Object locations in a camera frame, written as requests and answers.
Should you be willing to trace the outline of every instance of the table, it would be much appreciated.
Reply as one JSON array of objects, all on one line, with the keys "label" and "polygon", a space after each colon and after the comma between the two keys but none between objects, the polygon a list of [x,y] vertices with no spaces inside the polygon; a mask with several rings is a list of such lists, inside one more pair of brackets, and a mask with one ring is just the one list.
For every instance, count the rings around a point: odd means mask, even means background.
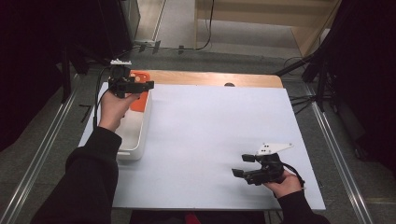
[{"label": "table", "polygon": [[[306,181],[305,195],[311,207],[324,209],[304,141],[279,77],[148,72],[156,86],[150,93],[153,102],[145,154],[139,161],[119,161],[114,207],[279,209],[271,190],[249,186],[245,180],[233,177],[231,171],[259,169],[258,163],[242,162],[241,155],[254,154],[268,140],[294,144],[293,149],[281,151],[279,156]],[[228,82],[237,87],[218,86]]]},{"label": "table", "polygon": [[[312,52],[330,28],[341,0],[216,0],[214,21],[240,21],[291,26],[302,56]],[[209,20],[212,0],[195,0],[195,41],[198,20]]]}]

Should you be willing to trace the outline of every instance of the gray floor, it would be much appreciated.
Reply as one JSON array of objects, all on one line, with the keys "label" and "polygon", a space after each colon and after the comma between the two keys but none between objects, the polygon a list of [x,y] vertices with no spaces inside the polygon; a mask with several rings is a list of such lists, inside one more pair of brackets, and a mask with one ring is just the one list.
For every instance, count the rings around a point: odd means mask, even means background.
[{"label": "gray floor", "polygon": [[[167,8],[172,8],[171,0],[168,0]],[[162,39],[162,47],[173,47],[182,43],[186,47],[187,42],[178,40],[172,43],[166,37],[164,31],[171,30],[166,28],[167,13],[164,13],[163,24],[161,26],[158,38]],[[173,31],[173,34],[180,36],[181,32]],[[281,39],[288,39],[289,36],[281,36]],[[163,69],[163,70],[181,70],[181,71],[213,71],[213,72],[231,72],[231,73],[248,73],[248,74],[272,74],[283,68],[290,57],[295,57],[297,48],[291,42],[285,40],[284,48],[276,46],[271,41],[266,42],[271,50],[238,50],[234,52],[233,46],[222,45],[214,48],[218,42],[221,44],[221,35],[214,35],[211,50],[207,51],[186,51],[178,54],[171,49],[161,49],[158,53],[152,53],[152,49],[144,52],[131,52],[124,55],[122,59],[132,60],[133,69]],[[64,162],[67,155],[78,145],[79,138],[85,128],[87,120],[83,119],[87,108],[80,105],[92,105],[93,93],[96,77],[100,71],[100,65],[92,65],[87,76],[78,76],[79,85],[77,88],[76,98],[71,104],[70,110],[65,117],[54,142],[50,147],[49,154],[43,163],[41,171],[36,177],[35,183],[30,189],[27,198],[23,202],[21,210],[16,211],[15,219],[10,222],[2,223],[28,223],[35,210],[47,198],[56,183],[64,173]],[[303,69],[293,71],[293,75],[282,77],[283,85],[289,95],[307,95],[305,84],[300,79]],[[56,117],[62,98],[62,90],[59,90],[49,99],[46,106],[36,115],[30,125],[21,135],[20,139],[11,147],[0,152],[0,213],[6,210],[8,203],[17,190],[17,186],[23,179],[25,172],[28,170],[30,162],[35,153],[40,148],[40,144],[49,129],[52,120]],[[353,152],[353,145],[349,139],[342,122],[336,114],[326,105],[325,112],[331,124],[333,133],[342,149],[347,165],[353,174],[356,183],[361,191],[361,196],[367,204],[374,223],[394,223],[396,220],[396,181],[390,171],[381,164],[370,161],[362,162],[356,159]],[[325,204],[326,211],[320,212],[326,216],[331,223],[359,223],[352,204],[348,198],[346,188],[340,178],[339,172],[334,165],[330,149],[322,130],[318,125],[313,107],[308,107],[296,116],[299,123],[308,154],[310,156],[314,172],[317,176]],[[113,223],[128,223],[132,211],[114,209]]]}]

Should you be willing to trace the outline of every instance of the person's left hand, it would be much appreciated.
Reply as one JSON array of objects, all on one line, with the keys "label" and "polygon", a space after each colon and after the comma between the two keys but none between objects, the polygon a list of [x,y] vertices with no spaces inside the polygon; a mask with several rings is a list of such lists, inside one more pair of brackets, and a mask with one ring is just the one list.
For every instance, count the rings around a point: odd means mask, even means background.
[{"label": "person's left hand", "polygon": [[101,101],[101,118],[98,126],[115,132],[129,105],[139,97],[140,94],[131,94],[121,99],[110,91],[105,92]]}]

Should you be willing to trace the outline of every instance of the white container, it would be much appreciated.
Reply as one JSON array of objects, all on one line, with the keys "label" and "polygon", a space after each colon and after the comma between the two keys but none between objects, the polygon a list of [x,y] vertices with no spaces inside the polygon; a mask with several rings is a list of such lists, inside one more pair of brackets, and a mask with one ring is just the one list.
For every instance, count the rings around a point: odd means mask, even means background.
[{"label": "white container", "polygon": [[122,138],[122,144],[117,154],[118,160],[139,160],[145,151],[146,135],[149,128],[151,113],[151,94],[148,92],[145,112],[135,112],[129,109],[116,130]]}]

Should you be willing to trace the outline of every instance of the person's right arm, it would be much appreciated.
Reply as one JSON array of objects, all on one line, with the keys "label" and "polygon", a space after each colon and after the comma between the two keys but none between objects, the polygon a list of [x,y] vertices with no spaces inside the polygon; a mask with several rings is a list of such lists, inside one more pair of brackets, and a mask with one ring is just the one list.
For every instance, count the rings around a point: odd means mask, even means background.
[{"label": "person's right arm", "polygon": [[264,186],[274,192],[283,211],[282,224],[330,224],[326,217],[312,212],[300,181],[296,175],[285,170],[282,183],[265,183]]}]

